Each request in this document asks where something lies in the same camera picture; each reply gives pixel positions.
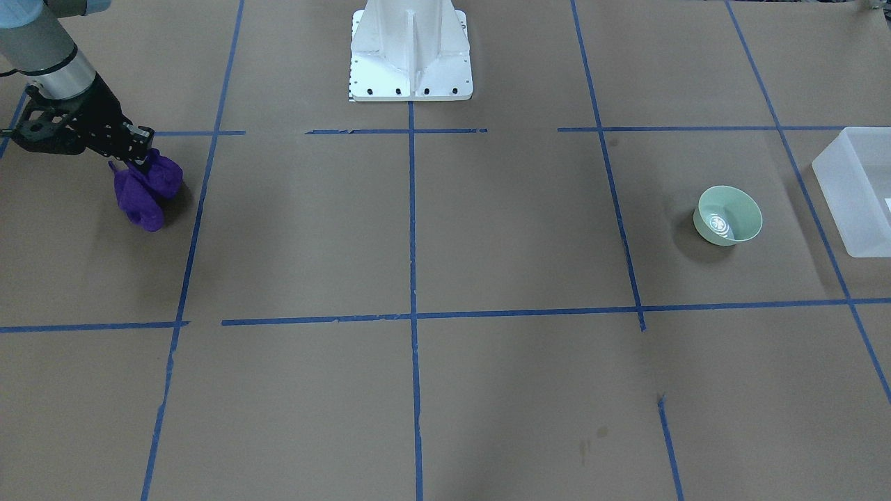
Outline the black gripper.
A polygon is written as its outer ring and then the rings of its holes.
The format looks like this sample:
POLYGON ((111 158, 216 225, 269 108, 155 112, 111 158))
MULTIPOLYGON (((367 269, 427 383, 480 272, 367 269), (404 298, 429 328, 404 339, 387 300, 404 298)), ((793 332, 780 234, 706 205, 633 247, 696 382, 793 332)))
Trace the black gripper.
POLYGON ((69 126, 86 148, 118 161, 130 161, 131 169, 150 173, 148 156, 154 130, 136 126, 122 111, 120 101, 100 75, 79 95, 67 99, 69 126))

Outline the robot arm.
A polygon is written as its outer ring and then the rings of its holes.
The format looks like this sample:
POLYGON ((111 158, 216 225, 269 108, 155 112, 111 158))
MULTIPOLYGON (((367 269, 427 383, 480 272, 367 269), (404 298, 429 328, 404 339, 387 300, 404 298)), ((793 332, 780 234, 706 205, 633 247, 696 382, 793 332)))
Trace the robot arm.
POLYGON ((3 1, 2 55, 26 80, 26 104, 3 130, 25 151, 106 158, 143 166, 154 131, 125 114, 61 19, 101 13, 109 1, 3 1))

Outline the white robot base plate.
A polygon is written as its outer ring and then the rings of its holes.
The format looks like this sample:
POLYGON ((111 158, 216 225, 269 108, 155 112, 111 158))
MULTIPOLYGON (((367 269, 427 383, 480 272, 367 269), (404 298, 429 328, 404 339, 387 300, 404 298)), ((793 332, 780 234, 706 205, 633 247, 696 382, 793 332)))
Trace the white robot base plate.
POLYGON ((368 1, 352 15, 348 98, 454 102, 472 98, 466 13, 452 1, 368 1))

